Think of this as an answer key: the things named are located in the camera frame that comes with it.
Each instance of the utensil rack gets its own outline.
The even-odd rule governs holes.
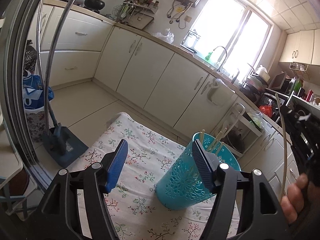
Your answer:
[[[306,70],[300,70],[300,69],[295,69],[295,68],[291,68],[291,71],[293,72],[293,74],[295,76],[297,76],[298,78],[302,79],[302,80],[310,80],[310,71],[309,71],[309,65],[307,65]]]

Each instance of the blue gripper pad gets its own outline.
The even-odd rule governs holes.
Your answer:
[[[114,151],[115,157],[110,164],[108,171],[107,171],[107,184],[105,189],[108,193],[116,187],[118,182],[120,173],[122,171],[124,161],[128,155],[128,143],[126,140],[122,139],[117,146],[117,149]]]

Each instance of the human hand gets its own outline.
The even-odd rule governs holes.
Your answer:
[[[289,224],[295,222],[298,213],[301,212],[304,206],[304,199],[301,190],[308,185],[308,176],[303,173],[297,181],[289,185],[287,195],[281,200],[283,213]],[[316,187],[312,182],[308,185],[308,200],[320,202],[320,187]]]

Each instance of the metal pole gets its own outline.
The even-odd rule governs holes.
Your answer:
[[[62,30],[63,24],[67,18],[68,12],[70,11],[70,8],[72,4],[74,3],[75,0],[69,0],[66,7],[63,10],[63,13],[60,17],[60,20],[58,22],[58,26],[56,28],[56,31],[53,35],[52,43],[50,46],[50,51],[48,55],[48,62],[47,62],[47,69],[45,71],[45,84],[44,84],[44,116],[45,116],[45,126],[46,126],[46,131],[47,135],[50,135],[50,130],[49,130],[49,118],[48,118],[48,111],[49,111],[49,100],[48,100],[48,92],[49,92],[49,80],[50,80],[50,72],[51,72],[51,67],[52,67],[52,61],[53,61],[53,56],[54,52],[57,46],[58,38],[60,35],[60,32]],[[50,115],[54,117],[53,111],[50,111]]]

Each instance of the faucet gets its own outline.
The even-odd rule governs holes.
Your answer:
[[[228,57],[228,52],[227,52],[226,48],[225,48],[225,47],[223,47],[223,46],[218,46],[218,47],[216,47],[216,48],[219,48],[219,47],[221,47],[221,48],[223,48],[223,49],[224,49],[224,51],[225,51],[225,53],[226,53],[226,56],[225,56],[225,58],[223,59],[223,61],[222,61],[221,65],[219,66],[219,68],[218,68],[217,72],[219,72],[219,70],[222,68],[222,66],[224,65],[224,63],[226,62],[227,57]]]

